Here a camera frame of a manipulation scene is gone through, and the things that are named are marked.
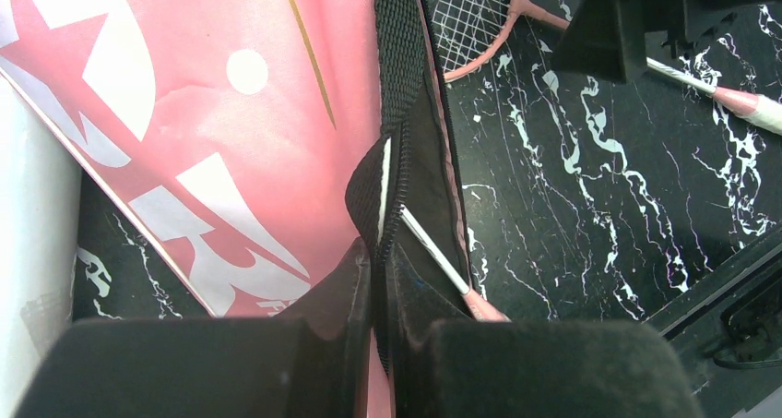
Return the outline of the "pink racket cover bag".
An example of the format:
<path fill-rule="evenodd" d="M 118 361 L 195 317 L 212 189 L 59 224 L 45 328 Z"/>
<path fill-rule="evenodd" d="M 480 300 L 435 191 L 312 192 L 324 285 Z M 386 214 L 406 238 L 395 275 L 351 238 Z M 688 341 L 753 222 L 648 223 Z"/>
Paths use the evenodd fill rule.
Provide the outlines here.
<path fill-rule="evenodd" d="M 215 316 L 399 225 L 424 0 L 1 0 L 1 67 Z"/>

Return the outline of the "pink badminton racket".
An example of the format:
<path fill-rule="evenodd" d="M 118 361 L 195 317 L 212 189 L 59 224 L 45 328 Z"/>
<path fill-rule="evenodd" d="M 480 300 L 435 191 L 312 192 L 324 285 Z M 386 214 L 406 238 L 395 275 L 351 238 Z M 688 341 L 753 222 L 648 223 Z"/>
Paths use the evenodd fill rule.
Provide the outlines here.
<path fill-rule="evenodd" d="M 432 21 L 440 32 L 437 47 L 445 81 L 463 78 L 491 61 L 522 17 L 560 30 L 569 24 L 531 0 L 437 0 Z M 746 122 L 781 133 L 779 102 L 763 94 L 710 85 L 650 57 L 646 64 L 651 71 L 700 91 Z"/>
<path fill-rule="evenodd" d="M 465 301 L 470 313 L 475 319 L 484 322 L 510 322 L 510 318 L 508 316 L 506 316 L 490 302 L 485 300 L 478 292 L 476 292 L 469 284 L 466 283 L 466 281 L 458 274 L 456 268 L 445 256 L 444 252 L 425 231 L 422 225 L 416 220 L 414 215 L 406 206 L 401 208 L 400 215 L 402 221 L 409 228 L 411 233 L 422 244 L 424 249 L 433 258 L 444 275 L 456 287 L 456 290 Z"/>

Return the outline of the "white shuttlecock tube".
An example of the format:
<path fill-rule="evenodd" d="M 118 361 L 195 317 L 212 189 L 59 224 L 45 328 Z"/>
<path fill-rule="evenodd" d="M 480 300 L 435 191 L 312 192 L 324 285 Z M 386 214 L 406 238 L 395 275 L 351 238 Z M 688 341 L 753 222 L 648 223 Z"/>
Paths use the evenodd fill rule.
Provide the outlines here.
<path fill-rule="evenodd" d="M 1 414 L 72 321 L 81 168 L 1 82 Z"/>

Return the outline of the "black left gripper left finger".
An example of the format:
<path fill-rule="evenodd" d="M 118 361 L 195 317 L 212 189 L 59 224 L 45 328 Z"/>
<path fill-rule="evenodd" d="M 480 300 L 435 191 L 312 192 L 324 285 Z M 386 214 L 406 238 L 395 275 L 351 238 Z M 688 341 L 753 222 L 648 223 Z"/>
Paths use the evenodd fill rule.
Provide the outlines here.
<path fill-rule="evenodd" d="M 81 321 L 53 346 L 19 417 L 363 417 L 369 254 L 272 317 Z"/>

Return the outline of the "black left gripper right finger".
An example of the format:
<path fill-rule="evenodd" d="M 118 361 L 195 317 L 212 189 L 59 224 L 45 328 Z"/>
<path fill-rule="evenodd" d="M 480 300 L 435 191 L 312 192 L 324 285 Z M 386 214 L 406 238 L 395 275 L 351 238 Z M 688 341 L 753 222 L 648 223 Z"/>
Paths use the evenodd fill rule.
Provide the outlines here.
<path fill-rule="evenodd" d="M 397 247 L 387 265 L 398 417 L 699 417 L 681 362 L 626 321 L 479 322 Z"/>

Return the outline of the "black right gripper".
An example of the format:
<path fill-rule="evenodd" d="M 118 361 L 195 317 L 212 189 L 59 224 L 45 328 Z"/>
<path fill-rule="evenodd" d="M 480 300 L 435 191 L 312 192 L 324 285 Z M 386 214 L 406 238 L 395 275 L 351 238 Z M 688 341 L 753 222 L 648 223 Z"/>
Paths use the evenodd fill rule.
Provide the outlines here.
<path fill-rule="evenodd" d="M 647 69 L 645 34 L 664 32 L 672 57 L 691 55 L 722 34 L 744 7 L 781 0 L 580 0 L 557 43 L 554 69 L 628 83 Z"/>

